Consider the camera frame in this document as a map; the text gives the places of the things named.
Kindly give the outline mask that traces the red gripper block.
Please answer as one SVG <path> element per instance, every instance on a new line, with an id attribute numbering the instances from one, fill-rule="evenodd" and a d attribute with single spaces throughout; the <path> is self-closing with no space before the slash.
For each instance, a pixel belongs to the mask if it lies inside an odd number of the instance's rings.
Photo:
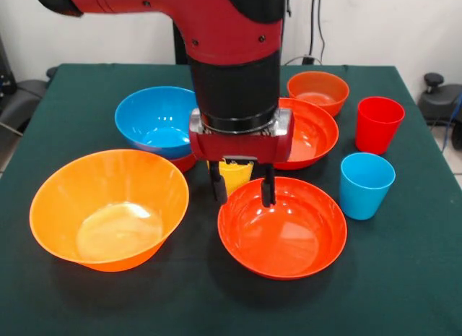
<path id="1" fill-rule="evenodd" d="M 288 108 L 278 108 L 274 120 L 263 130 L 244 134 L 225 134 L 203 125 L 199 109 L 194 109 L 189 121 L 189 139 L 193 154 L 199 160 L 209 160 L 209 175 L 214 198 L 220 204 L 227 202 L 225 180 L 219 172 L 219 163 L 227 160 L 254 160 L 265 164 L 261 182 L 262 205 L 276 204 L 275 172 L 272 164 L 288 160 L 292 149 L 294 115 Z"/>

